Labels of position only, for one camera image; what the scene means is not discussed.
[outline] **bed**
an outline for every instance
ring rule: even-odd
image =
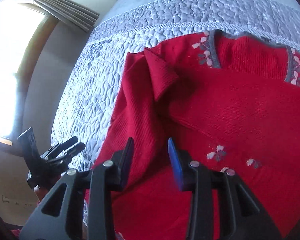
[[[300,51],[300,6],[296,0],[118,0],[92,31],[56,112],[51,144],[72,136],[86,144],[69,167],[88,170],[98,157],[128,52],[213,29],[250,32]]]

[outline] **red sweater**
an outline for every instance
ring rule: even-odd
[[[173,181],[168,137],[210,169],[233,168],[285,236],[300,218],[300,53],[221,31],[128,53],[95,166],[129,136],[128,186],[113,194],[126,240],[185,238],[191,193]]]

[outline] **curtain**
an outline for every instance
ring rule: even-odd
[[[16,0],[33,3],[70,26],[78,26],[88,32],[98,19],[98,13],[70,0]]]

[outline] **window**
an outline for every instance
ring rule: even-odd
[[[0,4],[0,138],[10,138],[15,120],[18,72],[26,48],[45,14],[13,1]]]

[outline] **wooden window frame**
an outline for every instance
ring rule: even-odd
[[[25,53],[21,60],[18,71],[15,74],[15,77],[17,79],[17,88],[15,116],[12,132],[9,135],[9,138],[0,137],[0,150],[17,156],[23,155],[20,147],[18,146],[17,137],[23,132],[23,114],[31,77],[39,59],[39,56],[48,38],[50,37],[52,31],[59,22],[59,20],[53,15],[49,14],[47,11],[41,9],[36,5],[22,5],[27,6],[32,10],[43,13],[45,17],[38,25],[36,31],[30,39],[29,44],[26,47]]]

